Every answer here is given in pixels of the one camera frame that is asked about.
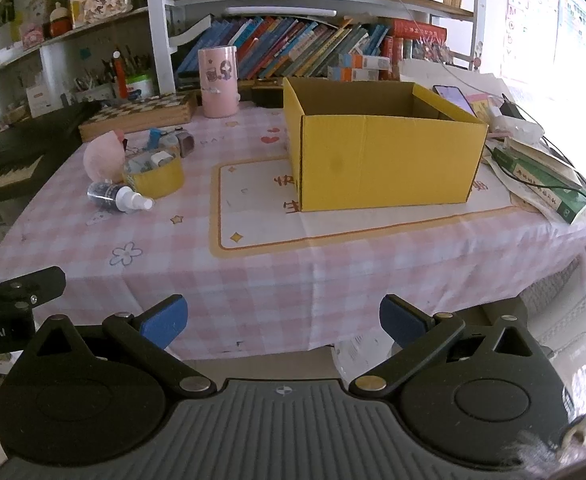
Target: pink stuffed toy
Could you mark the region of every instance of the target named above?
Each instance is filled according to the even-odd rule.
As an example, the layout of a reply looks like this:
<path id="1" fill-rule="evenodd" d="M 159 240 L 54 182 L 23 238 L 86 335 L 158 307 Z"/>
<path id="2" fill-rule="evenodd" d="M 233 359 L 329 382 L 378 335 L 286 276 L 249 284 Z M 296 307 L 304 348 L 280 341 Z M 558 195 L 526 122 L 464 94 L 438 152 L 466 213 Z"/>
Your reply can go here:
<path id="1" fill-rule="evenodd" d="M 120 182 L 124 164 L 124 132 L 106 132 L 89 142 L 84 150 L 84 171 L 93 182 Z"/>

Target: blue gripper pad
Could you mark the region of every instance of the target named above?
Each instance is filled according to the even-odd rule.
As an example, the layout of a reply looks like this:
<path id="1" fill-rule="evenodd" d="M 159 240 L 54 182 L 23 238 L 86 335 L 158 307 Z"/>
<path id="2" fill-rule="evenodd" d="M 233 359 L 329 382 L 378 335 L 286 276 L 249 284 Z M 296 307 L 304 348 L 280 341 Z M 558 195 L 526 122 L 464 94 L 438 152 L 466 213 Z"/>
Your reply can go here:
<path id="1" fill-rule="evenodd" d="M 133 320 L 133 326 L 151 343 L 166 348 L 186 328 L 189 309 L 181 294 L 173 294 Z"/>
<path id="2" fill-rule="evenodd" d="M 394 294 L 387 294 L 379 304 L 379 323 L 401 348 L 409 346 L 435 325 L 432 317 Z"/>

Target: wooden board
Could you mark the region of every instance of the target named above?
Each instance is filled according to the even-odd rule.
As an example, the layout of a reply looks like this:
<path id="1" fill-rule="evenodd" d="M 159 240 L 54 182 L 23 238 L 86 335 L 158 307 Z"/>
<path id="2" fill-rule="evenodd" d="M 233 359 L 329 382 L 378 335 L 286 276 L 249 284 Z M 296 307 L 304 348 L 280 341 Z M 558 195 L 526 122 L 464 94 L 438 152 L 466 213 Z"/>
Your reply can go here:
<path id="1" fill-rule="evenodd" d="M 88 142 L 111 130 L 123 130 L 130 134 L 149 128 L 190 123 L 197 107 L 194 92 L 124 103 L 104 108 L 80 124 L 80 136 L 83 142 Z"/>

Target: blue clip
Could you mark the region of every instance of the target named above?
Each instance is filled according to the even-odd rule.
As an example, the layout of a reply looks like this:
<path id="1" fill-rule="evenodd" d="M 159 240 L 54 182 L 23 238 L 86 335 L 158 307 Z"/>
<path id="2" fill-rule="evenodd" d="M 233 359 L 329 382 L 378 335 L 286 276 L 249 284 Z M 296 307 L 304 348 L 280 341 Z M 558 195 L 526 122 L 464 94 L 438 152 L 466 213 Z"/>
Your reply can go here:
<path id="1" fill-rule="evenodd" d="M 133 326 L 161 349 L 166 348 L 186 328 L 189 308 L 181 294 L 173 294 L 137 316 Z"/>
<path id="2" fill-rule="evenodd" d="M 156 150 L 159 147 L 162 130 L 151 128 L 148 133 L 147 150 Z"/>

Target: phone screen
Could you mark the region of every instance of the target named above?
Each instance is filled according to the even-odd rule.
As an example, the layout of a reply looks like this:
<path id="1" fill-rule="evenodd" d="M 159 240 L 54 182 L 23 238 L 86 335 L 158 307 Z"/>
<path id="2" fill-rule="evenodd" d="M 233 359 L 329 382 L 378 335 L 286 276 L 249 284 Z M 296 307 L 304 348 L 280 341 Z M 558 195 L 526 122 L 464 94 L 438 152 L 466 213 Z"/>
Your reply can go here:
<path id="1" fill-rule="evenodd" d="M 468 104 L 464 94 L 462 94 L 462 91 L 457 86 L 435 85 L 433 87 L 433 91 L 441 97 L 444 97 L 444 99 L 446 99 L 449 103 L 457 105 L 462 108 L 462 110 L 465 110 L 472 116 L 475 116 L 473 108 L 471 108 L 471 105 Z"/>

